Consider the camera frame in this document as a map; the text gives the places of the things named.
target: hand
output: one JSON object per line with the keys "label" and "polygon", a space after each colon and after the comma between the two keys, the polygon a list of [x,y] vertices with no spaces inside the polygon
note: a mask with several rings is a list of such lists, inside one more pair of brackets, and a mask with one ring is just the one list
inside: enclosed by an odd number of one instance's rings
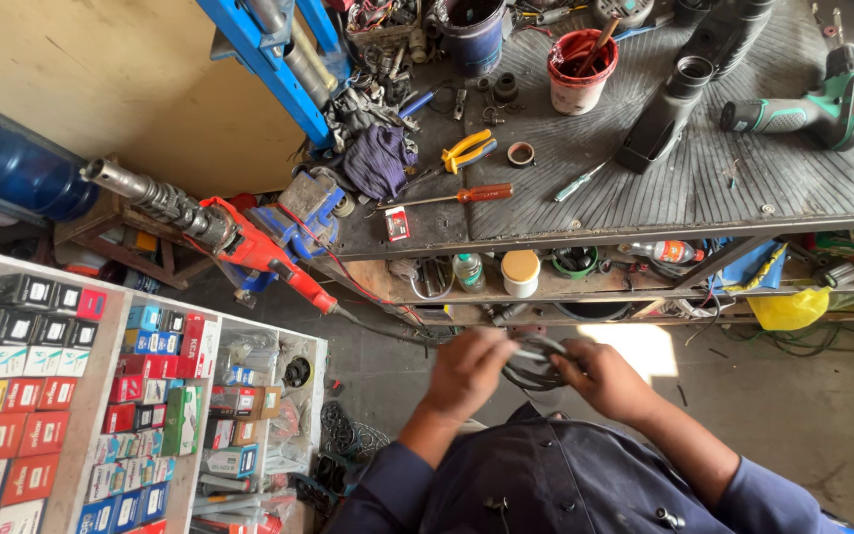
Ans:
{"label": "hand", "polygon": [[519,348],[499,329],[477,328],[437,348],[421,406],[456,424],[469,419],[499,385],[499,371]]}
{"label": "hand", "polygon": [[566,339],[563,345],[570,359],[553,355],[552,365],[601,415],[634,427],[667,403],[611,345],[587,339]]}

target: wall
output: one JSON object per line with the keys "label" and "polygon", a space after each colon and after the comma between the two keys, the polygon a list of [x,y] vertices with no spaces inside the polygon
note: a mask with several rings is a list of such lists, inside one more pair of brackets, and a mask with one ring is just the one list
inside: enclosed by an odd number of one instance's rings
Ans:
{"label": "wall", "polygon": [[194,0],[0,0],[0,112],[200,198],[285,187],[302,130],[213,32]]}

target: white container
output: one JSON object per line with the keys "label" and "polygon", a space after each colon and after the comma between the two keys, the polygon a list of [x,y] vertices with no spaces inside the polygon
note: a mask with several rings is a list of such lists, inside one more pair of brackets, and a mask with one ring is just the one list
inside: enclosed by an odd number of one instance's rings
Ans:
{"label": "white container", "polygon": [[499,271],[503,287],[516,298],[530,297],[539,288],[539,256],[532,250],[513,250],[506,253]]}

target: cordless drill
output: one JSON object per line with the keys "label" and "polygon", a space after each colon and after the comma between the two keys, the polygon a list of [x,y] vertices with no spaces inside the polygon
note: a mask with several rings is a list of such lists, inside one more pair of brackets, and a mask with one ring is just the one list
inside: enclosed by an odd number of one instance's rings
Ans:
{"label": "cordless drill", "polygon": [[782,133],[808,129],[831,150],[854,148],[854,44],[842,42],[825,56],[823,87],[801,99],[757,99],[724,104],[720,129]]}

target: concrete floor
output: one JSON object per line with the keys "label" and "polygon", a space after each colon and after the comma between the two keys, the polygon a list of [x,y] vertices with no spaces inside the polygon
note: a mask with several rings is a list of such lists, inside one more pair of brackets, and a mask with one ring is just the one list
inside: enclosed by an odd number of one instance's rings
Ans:
{"label": "concrete floor", "polygon": [[[362,320],[404,325],[371,304],[345,302],[359,297],[335,283],[326,288]],[[232,302],[231,284],[217,269],[194,280],[185,292],[161,295],[328,339],[331,362],[326,377],[346,388],[338,400],[357,421],[396,437],[426,391],[433,352],[370,333],[336,317],[319,317],[288,286],[276,283],[259,296],[255,310]],[[854,522],[854,353],[810,358],[781,355],[772,347],[730,342],[718,328],[684,341],[699,327],[593,325],[588,334],[615,345],[665,398],[684,409],[727,445],[801,484],[824,508]],[[556,327],[550,337],[580,335]],[[854,336],[843,343],[854,346]],[[711,351],[722,353],[723,357]],[[476,419],[503,422],[528,399],[502,380]],[[563,409],[573,418],[603,419],[568,388],[537,395],[542,412]]]}

